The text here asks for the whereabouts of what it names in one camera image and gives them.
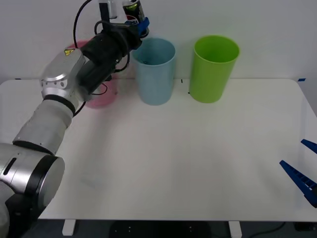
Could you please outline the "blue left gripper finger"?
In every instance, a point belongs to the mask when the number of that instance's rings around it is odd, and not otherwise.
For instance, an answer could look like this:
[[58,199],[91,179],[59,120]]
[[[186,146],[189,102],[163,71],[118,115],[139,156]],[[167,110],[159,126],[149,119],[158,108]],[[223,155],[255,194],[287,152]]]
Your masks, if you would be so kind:
[[147,17],[144,18],[142,22],[138,24],[138,34],[140,38],[145,38],[149,34],[149,26],[150,22]]

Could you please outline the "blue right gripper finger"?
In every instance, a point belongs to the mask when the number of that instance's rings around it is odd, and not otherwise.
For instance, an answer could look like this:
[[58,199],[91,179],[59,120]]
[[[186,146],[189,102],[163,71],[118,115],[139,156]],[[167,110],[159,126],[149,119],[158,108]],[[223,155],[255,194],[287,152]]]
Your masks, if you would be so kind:
[[313,143],[311,141],[308,141],[306,139],[302,139],[301,143],[303,145],[305,145],[307,148],[309,148],[310,150],[312,150],[315,154],[317,154],[317,144]]
[[284,160],[279,164],[302,192],[307,201],[314,207],[317,207],[317,183],[296,170]]

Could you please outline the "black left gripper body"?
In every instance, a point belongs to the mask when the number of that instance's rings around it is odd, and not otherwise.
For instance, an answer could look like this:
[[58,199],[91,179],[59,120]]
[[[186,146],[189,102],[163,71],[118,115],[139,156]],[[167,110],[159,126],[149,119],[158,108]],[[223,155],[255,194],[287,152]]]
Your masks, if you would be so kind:
[[141,46],[142,40],[137,25],[114,23],[113,27],[114,31],[119,34],[120,39],[123,40],[125,54],[130,53],[132,50],[136,50]]

